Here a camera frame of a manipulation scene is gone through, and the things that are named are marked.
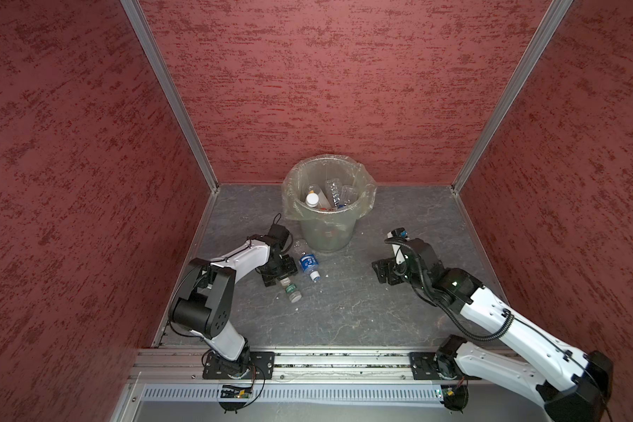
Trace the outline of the crane label clear bottle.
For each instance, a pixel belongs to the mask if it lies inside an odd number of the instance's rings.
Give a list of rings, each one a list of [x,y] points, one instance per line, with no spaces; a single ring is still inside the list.
[[[299,302],[302,299],[302,293],[297,288],[297,285],[291,281],[289,277],[280,280],[280,284],[288,296],[288,299],[292,303]]]

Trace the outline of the blue label bottle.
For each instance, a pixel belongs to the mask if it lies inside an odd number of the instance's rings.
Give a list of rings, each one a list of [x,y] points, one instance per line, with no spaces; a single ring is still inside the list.
[[[297,256],[298,263],[302,271],[313,281],[318,282],[321,274],[318,271],[319,263],[317,257],[304,239],[295,241],[293,250]]]

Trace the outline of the green band square bottle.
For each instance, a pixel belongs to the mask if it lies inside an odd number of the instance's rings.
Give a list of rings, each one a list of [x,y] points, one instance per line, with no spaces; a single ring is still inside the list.
[[[328,211],[332,209],[332,204],[328,201],[324,192],[318,185],[310,185],[305,197],[305,204],[311,209]]]

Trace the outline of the blue cap clear bottle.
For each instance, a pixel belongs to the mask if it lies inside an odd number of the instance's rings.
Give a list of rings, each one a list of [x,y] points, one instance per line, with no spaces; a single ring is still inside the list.
[[[342,203],[342,182],[340,179],[328,179],[325,181],[325,193],[336,209],[343,207]]]

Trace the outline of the Pocari Sweat blue bottle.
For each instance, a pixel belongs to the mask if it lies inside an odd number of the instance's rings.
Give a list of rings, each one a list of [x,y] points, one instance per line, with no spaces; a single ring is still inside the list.
[[[343,186],[340,196],[340,204],[344,207],[350,206],[357,202],[359,198],[358,190],[355,186]]]

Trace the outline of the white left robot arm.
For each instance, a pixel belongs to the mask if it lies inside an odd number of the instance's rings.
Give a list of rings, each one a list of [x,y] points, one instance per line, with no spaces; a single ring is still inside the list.
[[[230,323],[235,286],[250,273],[259,274],[267,287],[296,274],[295,260],[287,252],[291,238],[254,235],[223,257],[191,260],[191,271],[172,296],[168,322],[203,339],[227,371],[243,376],[251,367],[251,354],[248,340]]]

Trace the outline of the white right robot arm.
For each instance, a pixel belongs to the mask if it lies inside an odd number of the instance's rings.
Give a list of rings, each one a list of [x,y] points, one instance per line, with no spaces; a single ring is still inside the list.
[[[393,230],[385,242],[393,255],[373,262],[378,281],[409,285],[459,330],[441,344],[432,363],[411,360],[418,370],[456,383],[443,394],[448,409],[462,410],[467,382],[479,378],[539,405],[553,421],[600,421],[611,415],[614,364],[608,356],[552,336],[474,275],[445,267],[430,244],[410,239],[405,229]]]

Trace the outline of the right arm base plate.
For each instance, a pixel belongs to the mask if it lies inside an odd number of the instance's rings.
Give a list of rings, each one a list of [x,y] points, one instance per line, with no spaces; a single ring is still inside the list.
[[[441,374],[434,352],[411,352],[408,354],[409,366],[415,381],[454,380]]]

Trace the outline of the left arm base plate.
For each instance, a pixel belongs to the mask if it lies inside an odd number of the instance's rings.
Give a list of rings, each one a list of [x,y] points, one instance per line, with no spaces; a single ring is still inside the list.
[[[205,380],[270,380],[273,377],[276,354],[273,352],[242,352],[237,360],[226,360],[218,353],[202,357],[202,378]]]

